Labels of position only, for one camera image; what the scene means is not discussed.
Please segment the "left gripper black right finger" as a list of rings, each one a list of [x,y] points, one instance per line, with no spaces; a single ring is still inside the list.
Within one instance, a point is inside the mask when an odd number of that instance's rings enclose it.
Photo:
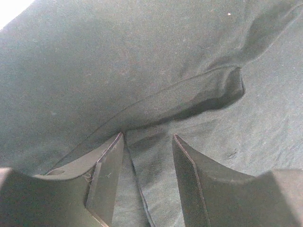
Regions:
[[[259,176],[232,170],[178,135],[173,158],[187,227],[300,227],[303,172],[270,170]]]

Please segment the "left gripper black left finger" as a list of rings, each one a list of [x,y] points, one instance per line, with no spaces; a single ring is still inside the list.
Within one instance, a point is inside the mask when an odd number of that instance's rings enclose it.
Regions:
[[[124,152],[123,134],[45,175],[0,170],[3,227],[108,227]]]

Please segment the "black t shirt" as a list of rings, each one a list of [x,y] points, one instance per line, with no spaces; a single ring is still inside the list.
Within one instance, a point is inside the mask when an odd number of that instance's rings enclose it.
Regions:
[[[0,32],[0,164],[125,136],[115,227],[182,227],[172,138],[249,175],[303,166],[300,0],[36,0]]]

